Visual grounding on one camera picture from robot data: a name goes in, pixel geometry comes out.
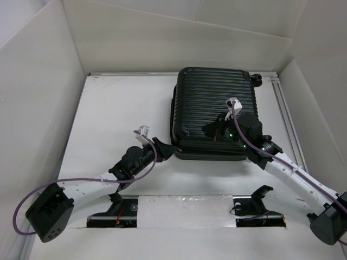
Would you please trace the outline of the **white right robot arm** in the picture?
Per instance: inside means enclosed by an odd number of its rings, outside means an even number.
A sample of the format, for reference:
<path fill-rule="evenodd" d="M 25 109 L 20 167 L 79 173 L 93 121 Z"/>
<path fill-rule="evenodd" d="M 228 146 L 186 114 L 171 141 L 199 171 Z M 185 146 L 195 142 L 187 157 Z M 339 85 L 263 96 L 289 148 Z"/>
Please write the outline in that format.
<path fill-rule="evenodd" d="M 269 186 L 252 194 L 250 206 L 256 213 L 277 211 L 300 219 L 323 243 L 335 245 L 346 234 L 346 193 L 323 185 L 310 176 L 262 132 L 261 121 L 253 114 L 241 114 L 241 102 L 232 97 L 226 101 L 228 112 L 203 126 L 204 134 L 214 141 L 239 145 L 248 160 L 289 187 L 299 199 L 281 199 Z"/>

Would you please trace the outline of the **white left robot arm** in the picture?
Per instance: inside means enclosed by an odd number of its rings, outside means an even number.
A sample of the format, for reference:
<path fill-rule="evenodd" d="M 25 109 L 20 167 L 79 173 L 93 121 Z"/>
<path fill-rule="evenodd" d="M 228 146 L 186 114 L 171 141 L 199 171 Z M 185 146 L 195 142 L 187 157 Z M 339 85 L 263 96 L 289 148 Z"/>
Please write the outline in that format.
<path fill-rule="evenodd" d="M 149 139 L 143 129 L 135 131 L 142 147 L 131 146 L 112 168 L 97 178 L 78 178 L 67 185 L 58 180 L 48 185 L 29 207 L 25 216 L 41 242 L 55 239 L 74 220 L 95 214 L 95 206 L 109 215 L 118 215 L 124 209 L 120 191 L 139 179 L 144 169 L 151 172 L 156 163 L 168 160 L 177 147 Z"/>

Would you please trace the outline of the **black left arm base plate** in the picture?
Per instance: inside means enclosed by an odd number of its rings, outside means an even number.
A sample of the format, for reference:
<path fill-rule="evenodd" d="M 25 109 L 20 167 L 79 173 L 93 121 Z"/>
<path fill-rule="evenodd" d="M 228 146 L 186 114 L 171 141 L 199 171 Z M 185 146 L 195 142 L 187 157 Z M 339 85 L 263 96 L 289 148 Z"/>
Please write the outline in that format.
<path fill-rule="evenodd" d="M 138 213 L 138 196 L 110 196 L 111 206 L 105 212 L 87 217 L 87 228 L 136 228 Z"/>

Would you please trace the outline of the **black ribbed hard-shell suitcase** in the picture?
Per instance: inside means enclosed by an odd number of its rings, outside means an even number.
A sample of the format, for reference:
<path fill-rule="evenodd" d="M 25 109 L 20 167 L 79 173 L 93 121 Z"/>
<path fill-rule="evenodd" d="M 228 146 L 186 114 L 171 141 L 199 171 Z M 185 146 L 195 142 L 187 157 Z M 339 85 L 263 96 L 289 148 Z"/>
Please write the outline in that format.
<path fill-rule="evenodd" d="M 177 75 L 170 115 L 171 143 L 181 160 L 243 161 L 244 150 L 237 144 L 206 135 L 203 127 L 228 113 L 226 100 L 236 97 L 242 113 L 258 115 L 255 88 L 262 85 L 260 74 L 238 69 L 186 67 Z"/>

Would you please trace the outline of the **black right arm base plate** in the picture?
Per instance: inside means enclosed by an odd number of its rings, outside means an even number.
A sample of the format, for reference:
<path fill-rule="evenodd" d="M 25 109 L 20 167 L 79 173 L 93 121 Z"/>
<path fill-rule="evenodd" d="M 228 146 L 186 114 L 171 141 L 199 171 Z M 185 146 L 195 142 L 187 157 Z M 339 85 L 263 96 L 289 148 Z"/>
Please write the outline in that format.
<path fill-rule="evenodd" d="M 285 228 L 286 222 L 282 214 L 265 208 L 263 199 L 273 188 L 263 185 L 251 195 L 233 197 L 233 206 L 229 213 L 235 216 L 237 228 Z"/>

